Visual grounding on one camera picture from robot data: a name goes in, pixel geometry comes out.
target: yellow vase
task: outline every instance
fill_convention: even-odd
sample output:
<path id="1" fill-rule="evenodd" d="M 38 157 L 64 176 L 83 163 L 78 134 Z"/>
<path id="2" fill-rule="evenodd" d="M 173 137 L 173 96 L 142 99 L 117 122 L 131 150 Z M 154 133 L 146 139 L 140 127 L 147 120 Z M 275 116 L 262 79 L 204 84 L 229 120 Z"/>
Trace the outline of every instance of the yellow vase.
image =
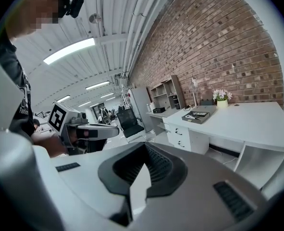
<path id="1" fill-rule="evenodd" d="M 224 101 L 218 101 L 218 108 L 227 108 L 228 107 L 228 101 L 227 99 Z"/>

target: ceiling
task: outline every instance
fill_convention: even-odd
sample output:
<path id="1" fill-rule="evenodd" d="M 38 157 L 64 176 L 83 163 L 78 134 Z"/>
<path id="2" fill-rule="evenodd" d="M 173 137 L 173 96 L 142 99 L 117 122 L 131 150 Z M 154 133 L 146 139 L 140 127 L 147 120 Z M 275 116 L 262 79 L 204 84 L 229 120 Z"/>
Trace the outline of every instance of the ceiling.
<path id="1" fill-rule="evenodd" d="M 134 66 L 142 43 L 166 1 L 84 0 L 76 19 L 65 16 L 59 24 L 43 25 L 34 34 L 18 39 L 14 44 L 17 57 L 31 83 L 33 112 L 50 110 L 55 100 L 66 95 L 71 97 L 64 103 L 73 108 L 88 101 L 93 104 L 105 101 L 100 97 L 111 92 L 119 95 L 121 86 L 118 79 L 120 75 L 125 77 L 123 67 L 129 64 Z M 151 8 L 147 18 L 142 19 L 149 5 Z M 138 12 L 135 20 L 134 11 Z M 100 23 L 89 22 L 93 13 L 101 15 Z M 140 31 L 135 43 L 137 29 Z M 43 62 L 59 49 L 89 37 L 95 38 L 95 46 L 74 52 L 50 65 Z M 106 80 L 109 85 L 85 89 Z"/>

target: potted plant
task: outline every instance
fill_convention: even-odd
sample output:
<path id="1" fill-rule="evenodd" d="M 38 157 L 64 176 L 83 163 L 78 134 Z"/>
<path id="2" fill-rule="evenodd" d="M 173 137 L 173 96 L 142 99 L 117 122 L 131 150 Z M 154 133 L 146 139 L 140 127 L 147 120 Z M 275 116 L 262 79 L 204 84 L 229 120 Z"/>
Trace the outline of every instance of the potted plant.
<path id="1" fill-rule="evenodd" d="M 233 95 L 231 92 L 228 92 L 227 90 L 215 90 L 213 91 L 213 100 L 218 101 L 218 108 L 226 108 L 228 107 L 228 101 L 231 100 Z"/>

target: ceiling light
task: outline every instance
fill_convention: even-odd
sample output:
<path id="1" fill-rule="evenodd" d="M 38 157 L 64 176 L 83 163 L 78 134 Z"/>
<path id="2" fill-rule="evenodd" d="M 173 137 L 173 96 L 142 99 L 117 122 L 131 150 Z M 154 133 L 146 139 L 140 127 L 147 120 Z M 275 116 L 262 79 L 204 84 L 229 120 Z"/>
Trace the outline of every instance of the ceiling light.
<path id="1" fill-rule="evenodd" d="M 82 104 L 82 105 L 79 105 L 79 107 L 81 107 L 81 106 L 83 106 L 83 105 L 85 105 L 85 104 L 88 104 L 88 103 L 91 103 L 91 101 L 89 101 L 89 102 L 87 102 L 87 103 L 84 103 L 84 104 Z"/>
<path id="2" fill-rule="evenodd" d="M 114 94 L 114 92 L 112 92 L 112 93 L 110 93 L 110 94 L 107 94 L 107 95 L 104 95 L 104 96 L 102 96 L 102 97 L 100 97 L 100 98 L 104 98 L 104 97 L 107 97 L 107 96 L 110 96 L 110 95 L 113 95 Z"/>
<path id="3" fill-rule="evenodd" d="M 99 87 L 99 86 L 102 86 L 102 85 L 105 85 L 105 84 L 109 84 L 110 82 L 109 81 L 104 81 L 102 83 L 99 83 L 99 84 L 96 84 L 96 85 L 93 85 L 93 86 L 90 86 L 90 87 L 86 87 L 86 90 L 89 90 L 89 89 L 92 89 L 92 88 L 95 88 L 95 87 Z"/>
<path id="4" fill-rule="evenodd" d="M 113 98 L 116 98 L 116 97 L 113 97 Z M 109 99 L 107 99 L 107 100 L 111 100 L 111 99 L 113 99 L 113 98 L 109 98 Z M 107 101 L 107 100 L 106 100 L 106 101 Z"/>
<path id="5" fill-rule="evenodd" d="M 44 62 L 48 65 L 50 65 L 52 62 L 68 55 L 68 54 L 71 54 L 75 51 L 78 51 L 78 50 L 81 50 L 81 49 L 84 49 L 86 47 L 89 47 L 89 46 L 92 46 L 92 45 L 95 45 L 95 41 L 93 38 L 88 38 L 88 39 L 85 39 L 83 41 L 80 41 L 80 42 L 77 42 L 77 43 L 74 43 L 72 45 L 69 45 L 57 52 L 55 52 L 54 54 L 52 54 L 51 56 L 48 56 Z"/>
<path id="6" fill-rule="evenodd" d="M 68 99 L 68 98 L 70 98 L 70 96 L 69 95 L 67 95 L 66 97 L 63 97 L 63 98 L 61 98 L 60 100 L 57 100 L 57 102 L 62 102 L 62 101 L 64 101 L 64 100 L 66 100 L 66 99 Z"/>

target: brick wall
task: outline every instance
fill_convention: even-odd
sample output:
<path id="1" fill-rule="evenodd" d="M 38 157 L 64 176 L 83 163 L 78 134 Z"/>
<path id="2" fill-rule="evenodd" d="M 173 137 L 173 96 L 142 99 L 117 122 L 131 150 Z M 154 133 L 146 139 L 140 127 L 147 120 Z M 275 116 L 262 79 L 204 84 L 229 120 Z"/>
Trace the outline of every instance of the brick wall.
<path id="1" fill-rule="evenodd" d="M 155 21 L 129 77 L 137 86 L 177 75 L 186 104 L 212 90 L 232 92 L 231 103 L 284 104 L 283 75 L 262 21 L 244 0 L 171 0 Z"/>

